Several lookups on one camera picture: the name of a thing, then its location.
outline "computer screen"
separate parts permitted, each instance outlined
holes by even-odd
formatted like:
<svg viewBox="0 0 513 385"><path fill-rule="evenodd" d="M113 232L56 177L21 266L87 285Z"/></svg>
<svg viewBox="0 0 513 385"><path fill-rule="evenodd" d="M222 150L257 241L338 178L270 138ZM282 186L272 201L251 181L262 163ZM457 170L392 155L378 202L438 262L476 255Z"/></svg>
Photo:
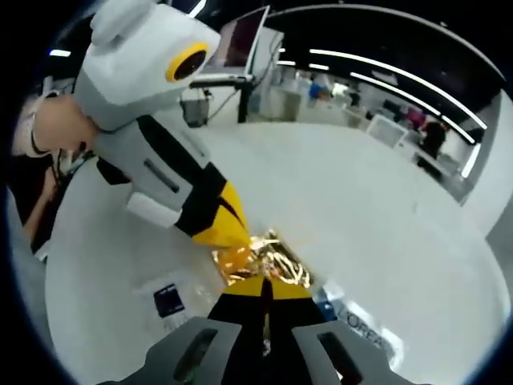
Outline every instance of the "computer screen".
<svg viewBox="0 0 513 385"><path fill-rule="evenodd" d="M213 67L247 67L254 54L257 36L269 12L260 8L221 28L221 40L209 65Z"/></svg>

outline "desk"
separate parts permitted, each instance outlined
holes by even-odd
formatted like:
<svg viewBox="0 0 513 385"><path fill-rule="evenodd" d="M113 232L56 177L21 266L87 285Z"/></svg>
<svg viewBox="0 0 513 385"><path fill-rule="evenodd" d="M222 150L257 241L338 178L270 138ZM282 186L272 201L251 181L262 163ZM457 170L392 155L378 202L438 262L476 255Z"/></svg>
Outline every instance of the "desk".
<svg viewBox="0 0 513 385"><path fill-rule="evenodd" d="M336 126L194 132L237 186L252 231L275 228L318 277L405 343L400 375L459 385L475 369L509 315L507 288L470 218L422 170ZM131 374L156 342L134 287L164 272L184 272L210 298L222 286L207 249L123 211L127 190L86 164L52 236L50 330L58 356L86 385ZM195 290L188 300L195 313L208 312L210 300Z"/></svg>

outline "reflective foil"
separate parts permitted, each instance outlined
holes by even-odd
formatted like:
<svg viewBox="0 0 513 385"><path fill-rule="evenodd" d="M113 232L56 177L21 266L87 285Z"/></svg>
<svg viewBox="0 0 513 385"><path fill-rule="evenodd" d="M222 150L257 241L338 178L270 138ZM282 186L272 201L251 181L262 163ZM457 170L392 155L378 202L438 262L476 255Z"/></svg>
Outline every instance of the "reflective foil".
<svg viewBox="0 0 513 385"><path fill-rule="evenodd" d="M315 282L310 271L272 229L263 237L251 237L248 248L216 250L212 257L229 286L256 276L280 279L306 289Z"/></svg>

